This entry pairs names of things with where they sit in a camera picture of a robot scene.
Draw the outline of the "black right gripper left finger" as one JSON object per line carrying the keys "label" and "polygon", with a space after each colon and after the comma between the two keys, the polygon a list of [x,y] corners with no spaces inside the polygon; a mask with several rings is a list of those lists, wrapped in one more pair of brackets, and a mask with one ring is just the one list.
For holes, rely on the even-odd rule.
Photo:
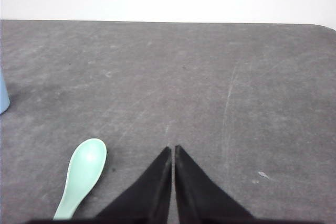
{"label": "black right gripper left finger", "polygon": [[167,223],[171,191],[172,151],[166,147],[96,219],[103,223]]}

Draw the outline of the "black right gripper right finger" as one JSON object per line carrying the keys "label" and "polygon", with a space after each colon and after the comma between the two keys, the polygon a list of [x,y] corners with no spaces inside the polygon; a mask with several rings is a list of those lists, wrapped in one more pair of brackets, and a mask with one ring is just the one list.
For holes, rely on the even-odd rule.
{"label": "black right gripper right finger", "polygon": [[215,184],[180,145],[175,147],[175,191],[180,223],[243,223],[255,217]]}

